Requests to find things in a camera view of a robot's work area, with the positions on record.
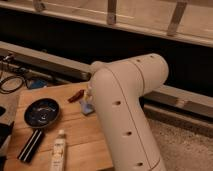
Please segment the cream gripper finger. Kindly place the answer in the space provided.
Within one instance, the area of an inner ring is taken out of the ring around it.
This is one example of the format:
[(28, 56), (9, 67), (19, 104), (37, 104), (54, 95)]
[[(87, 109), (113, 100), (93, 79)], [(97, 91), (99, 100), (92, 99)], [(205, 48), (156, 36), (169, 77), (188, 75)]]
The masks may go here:
[(91, 93), (89, 90), (86, 90), (85, 91), (85, 101), (88, 103), (88, 104), (91, 104), (92, 102), (92, 96), (91, 96)]

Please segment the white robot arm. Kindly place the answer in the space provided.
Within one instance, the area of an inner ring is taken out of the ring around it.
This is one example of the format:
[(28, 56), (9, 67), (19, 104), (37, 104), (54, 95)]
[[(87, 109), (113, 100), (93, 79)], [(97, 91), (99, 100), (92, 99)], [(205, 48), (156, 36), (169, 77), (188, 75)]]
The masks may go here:
[(166, 171), (139, 98), (162, 86), (169, 73), (158, 54), (90, 65), (92, 105), (115, 171)]

